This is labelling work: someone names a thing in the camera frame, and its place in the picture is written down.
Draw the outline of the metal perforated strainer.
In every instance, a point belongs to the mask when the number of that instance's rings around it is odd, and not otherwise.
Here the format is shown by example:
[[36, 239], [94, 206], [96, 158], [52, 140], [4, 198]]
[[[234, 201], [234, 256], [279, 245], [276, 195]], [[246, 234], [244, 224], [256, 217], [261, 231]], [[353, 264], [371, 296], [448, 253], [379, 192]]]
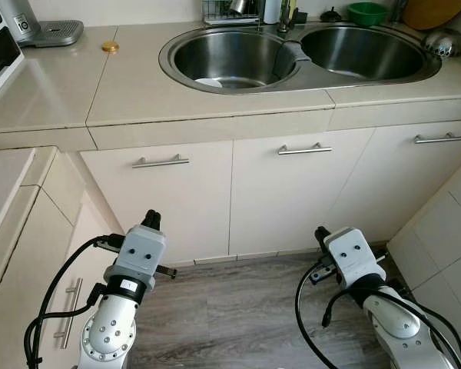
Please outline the metal perforated strainer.
[[439, 58], [461, 56], [461, 32], [451, 28], [437, 28], [425, 35], [423, 49]]

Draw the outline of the silver coffee machine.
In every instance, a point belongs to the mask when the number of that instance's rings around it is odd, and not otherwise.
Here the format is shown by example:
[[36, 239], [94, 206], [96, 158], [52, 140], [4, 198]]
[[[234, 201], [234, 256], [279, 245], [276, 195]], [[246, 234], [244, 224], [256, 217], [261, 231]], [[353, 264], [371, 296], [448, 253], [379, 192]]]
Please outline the silver coffee machine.
[[29, 0], [0, 0], [0, 15], [19, 46], [73, 45], [84, 31], [79, 20], [39, 21]]

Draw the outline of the green plastic bowl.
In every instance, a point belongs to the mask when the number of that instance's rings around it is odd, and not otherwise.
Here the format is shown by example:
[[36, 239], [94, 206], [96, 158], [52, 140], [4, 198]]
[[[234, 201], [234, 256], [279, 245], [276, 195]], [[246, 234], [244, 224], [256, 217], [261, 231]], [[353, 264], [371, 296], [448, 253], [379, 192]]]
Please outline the green plastic bowl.
[[360, 27], [374, 27], [385, 22], [389, 9], [375, 2], [356, 2], [347, 6], [349, 19]]

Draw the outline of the chrome kitchen faucet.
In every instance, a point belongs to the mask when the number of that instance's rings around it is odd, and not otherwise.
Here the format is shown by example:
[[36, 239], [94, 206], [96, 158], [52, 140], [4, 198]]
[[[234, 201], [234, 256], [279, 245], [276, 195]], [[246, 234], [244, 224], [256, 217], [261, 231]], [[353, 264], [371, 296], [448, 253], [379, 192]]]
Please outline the chrome kitchen faucet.
[[280, 18], [280, 21], [277, 23], [277, 28], [276, 28], [279, 34], [286, 34], [294, 27], [295, 18], [297, 17], [297, 7], [295, 8], [293, 15], [294, 15], [293, 20], [291, 20], [290, 22], [282, 22], [282, 18]]

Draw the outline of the round wooden cutting board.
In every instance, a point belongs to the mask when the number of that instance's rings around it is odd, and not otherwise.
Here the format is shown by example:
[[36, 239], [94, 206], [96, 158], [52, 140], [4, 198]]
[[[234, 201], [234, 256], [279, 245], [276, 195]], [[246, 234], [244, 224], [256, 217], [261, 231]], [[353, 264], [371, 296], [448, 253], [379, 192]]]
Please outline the round wooden cutting board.
[[461, 0], [407, 0], [403, 24], [426, 31], [441, 27], [461, 13]]

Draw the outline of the black sink stopper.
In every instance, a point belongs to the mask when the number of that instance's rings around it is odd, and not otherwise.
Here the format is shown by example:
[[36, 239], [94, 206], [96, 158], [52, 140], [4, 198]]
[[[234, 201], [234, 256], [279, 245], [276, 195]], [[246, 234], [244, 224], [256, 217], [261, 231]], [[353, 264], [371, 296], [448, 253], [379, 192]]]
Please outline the black sink stopper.
[[320, 22], [341, 22], [343, 16], [336, 10], [335, 7], [331, 7], [328, 11], [323, 12], [320, 15]]

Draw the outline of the stainless steel double sink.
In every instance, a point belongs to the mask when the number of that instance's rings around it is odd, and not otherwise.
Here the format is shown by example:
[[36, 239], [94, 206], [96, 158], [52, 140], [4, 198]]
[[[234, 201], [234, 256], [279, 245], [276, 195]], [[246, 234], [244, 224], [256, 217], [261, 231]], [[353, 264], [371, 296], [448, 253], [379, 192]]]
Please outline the stainless steel double sink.
[[[206, 27], [172, 38], [159, 53], [172, 80], [221, 95], [416, 83], [442, 68], [420, 39], [388, 25], [308, 22], [279, 34], [275, 25]], [[237, 78], [248, 88], [214, 88], [196, 78]]]

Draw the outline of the white cabinet door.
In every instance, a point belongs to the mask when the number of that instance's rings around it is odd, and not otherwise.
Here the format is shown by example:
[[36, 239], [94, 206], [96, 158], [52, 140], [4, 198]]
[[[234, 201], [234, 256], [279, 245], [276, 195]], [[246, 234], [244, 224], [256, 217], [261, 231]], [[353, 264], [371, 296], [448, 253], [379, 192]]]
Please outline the white cabinet door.
[[461, 165], [461, 141], [416, 145], [413, 138], [461, 136], [461, 121], [375, 130], [325, 222], [353, 226], [368, 242], [392, 238]]
[[[191, 162], [160, 168], [131, 167], [142, 157], [163, 161], [176, 154]], [[139, 224], [147, 210], [160, 212], [161, 232], [167, 238], [161, 257], [165, 264], [230, 254], [230, 141], [83, 151], [81, 158], [122, 228]]]
[[[37, 316], [49, 282], [79, 246], [111, 232], [89, 194], [81, 197], [74, 224], [55, 207], [48, 194], [38, 194], [0, 281], [0, 369], [27, 369], [24, 330]], [[63, 274], [48, 310], [73, 311], [85, 306], [93, 286], [103, 284], [105, 268], [114, 263], [115, 257], [100, 248], [87, 249]], [[73, 317], [72, 324], [69, 317], [45, 320], [38, 346], [44, 359], [41, 369], [72, 369], [77, 365], [83, 327], [93, 313], [94, 308]], [[68, 327], [67, 338], [55, 337]]]
[[[248, 138], [233, 143], [228, 250], [234, 255], [317, 246], [313, 233], [353, 172], [374, 130]], [[282, 145], [321, 143], [329, 152], [277, 155]]]

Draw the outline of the white plastic bottle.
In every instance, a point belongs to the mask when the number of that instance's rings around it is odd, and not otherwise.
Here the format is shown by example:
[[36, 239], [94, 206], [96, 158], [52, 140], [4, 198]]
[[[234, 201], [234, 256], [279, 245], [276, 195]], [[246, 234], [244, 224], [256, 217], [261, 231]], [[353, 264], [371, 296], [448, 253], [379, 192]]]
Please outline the white plastic bottle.
[[263, 9], [261, 12], [261, 20], [264, 24], [273, 25], [280, 21], [282, 17], [283, 0], [262, 0]]

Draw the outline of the white plate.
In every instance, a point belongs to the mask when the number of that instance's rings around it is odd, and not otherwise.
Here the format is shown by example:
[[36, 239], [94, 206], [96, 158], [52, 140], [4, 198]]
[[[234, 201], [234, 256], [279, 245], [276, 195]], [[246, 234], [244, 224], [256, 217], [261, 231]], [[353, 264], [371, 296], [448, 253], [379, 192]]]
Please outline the white plate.
[[196, 78], [194, 80], [195, 83], [199, 83], [202, 85], [208, 85], [208, 87], [214, 88], [248, 88], [249, 84], [248, 81], [244, 81], [244, 83], [240, 83], [237, 78], [233, 77], [221, 77], [221, 78]]

